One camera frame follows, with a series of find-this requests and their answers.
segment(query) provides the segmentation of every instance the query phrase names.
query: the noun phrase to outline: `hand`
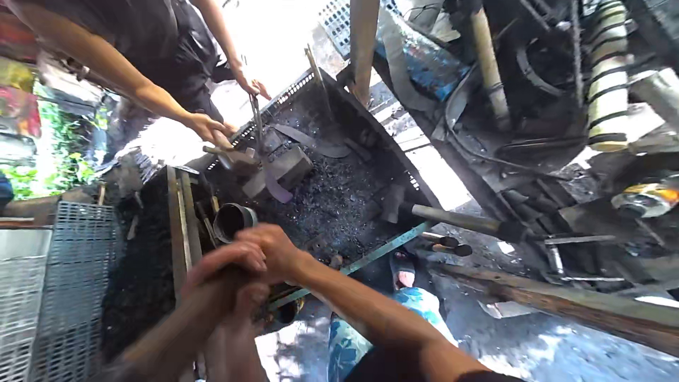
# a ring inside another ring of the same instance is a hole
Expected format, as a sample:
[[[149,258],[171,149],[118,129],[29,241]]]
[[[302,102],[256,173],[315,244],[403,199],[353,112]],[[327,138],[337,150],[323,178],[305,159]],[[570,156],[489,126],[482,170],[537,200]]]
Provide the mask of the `hand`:
[[[203,256],[203,259],[186,274],[182,294],[190,293],[194,287],[227,264],[236,263],[256,273],[266,272],[267,266],[264,260],[264,253],[253,243],[235,242],[219,247]]]
[[[273,224],[258,224],[236,233],[236,240],[257,245],[266,255],[266,278],[269,283],[291,281],[296,283],[302,263],[314,258],[297,248],[283,229]]]
[[[243,88],[243,90],[252,95],[261,94],[262,97],[271,101],[271,96],[266,91],[266,87],[264,86],[264,84],[262,84],[259,80],[249,80],[245,76],[242,67],[234,65],[231,68],[231,72],[234,74],[234,76],[236,77],[236,81],[238,82],[238,85],[240,85],[240,87]]]
[[[219,133],[226,137],[232,136],[238,129],[231,124],[222,124],[210,118],[207,114],[192,113],[183,123],[195,131],[205,142],[218,145]]]

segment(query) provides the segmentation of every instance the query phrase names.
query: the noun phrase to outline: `perforated metal sheet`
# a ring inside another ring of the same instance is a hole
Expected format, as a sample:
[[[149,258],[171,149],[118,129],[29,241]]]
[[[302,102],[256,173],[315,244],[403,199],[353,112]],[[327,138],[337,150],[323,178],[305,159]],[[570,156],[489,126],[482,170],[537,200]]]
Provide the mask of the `perforated metal sheet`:
[[[380,5],[400,14],[394,0],[381,0]],[[351,21],[349,0],[330,0],[318,11],[318,22],[345,60],[349,59]]]
[[[25,381],[51,230],[0,230],[0,382]]]
[[[84,381],[100,370],[101,302],[118,236],[112,207],[59,203],[33,345],[32,381]]]

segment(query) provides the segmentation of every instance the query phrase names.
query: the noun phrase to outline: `blue patterned pants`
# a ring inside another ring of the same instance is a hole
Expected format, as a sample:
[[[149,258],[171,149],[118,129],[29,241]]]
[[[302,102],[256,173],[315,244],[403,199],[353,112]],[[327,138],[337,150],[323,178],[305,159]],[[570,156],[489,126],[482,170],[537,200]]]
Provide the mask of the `blue patterned pants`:
[[[402,288],[394,300],[427,320],[451,343],[456,343],[439,313],[439,299],[422,288]],[[330,323],[328,382],[341,382],[373,345],[346,321],[333,315]]]

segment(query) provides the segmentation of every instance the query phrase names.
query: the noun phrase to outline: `sandal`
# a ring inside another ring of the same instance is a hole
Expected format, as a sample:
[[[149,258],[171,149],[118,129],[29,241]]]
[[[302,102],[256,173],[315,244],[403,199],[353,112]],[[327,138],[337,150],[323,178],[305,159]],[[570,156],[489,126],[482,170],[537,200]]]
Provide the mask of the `sandal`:
[[[408,272],[415,275],[415,265],[411,256],[403,250],[396,250],[389,256],[389,267],[391,268],[391,278],[394,291],[405,288],[399,281],[399,272]]]

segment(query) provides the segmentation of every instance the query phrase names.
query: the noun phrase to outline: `metal tray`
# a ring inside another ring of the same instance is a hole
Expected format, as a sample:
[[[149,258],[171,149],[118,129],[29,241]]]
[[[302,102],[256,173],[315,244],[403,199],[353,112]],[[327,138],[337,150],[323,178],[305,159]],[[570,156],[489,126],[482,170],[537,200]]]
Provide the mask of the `metal tray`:
[[[329,118],[323,103],[323,89],[309,69],[264,107],[265,130],[267,124],[286,124],[315,139],[332,142],[345,138],[361,142],[361,134],[365,136],[365,131],[370,131],[377,137],[377,143],[372,147],[364,146],[371,154],[370,160],[364,161],[353,151],[345,158],[327,158],[301,146],[314,168],[291,190],[294,197],[287,204],[273,198],[248,199],[240,190],[246,179],[227,174],[217,161],[208,166],[206,177],[216,185],[222,203],[235,202],[254,209],[260,221],[281,225],[294,244],[322,262],[329,263],[331,256],[341,255],[344,259],[341,271],[348,274],[430,227],[429,223],[413,217],[405,216],[398,224],[379,218],[382,197],[389,185],[393,182],[411,184],[413,187],[407,192],[407,200],[422,204],[428,204],[425,197],[428,188],[370,113],[326,73],[321,71],[321,77],[335,121]],[[234,146],[241,151],[246,147],[256,148],[253,132],[251,120],[232,139]],[[286,143],[272,152],[269,159],[297,145],[288,137],[277,134]],[[306,293],[289,285],[274,288],[270,308],[280,307]]]

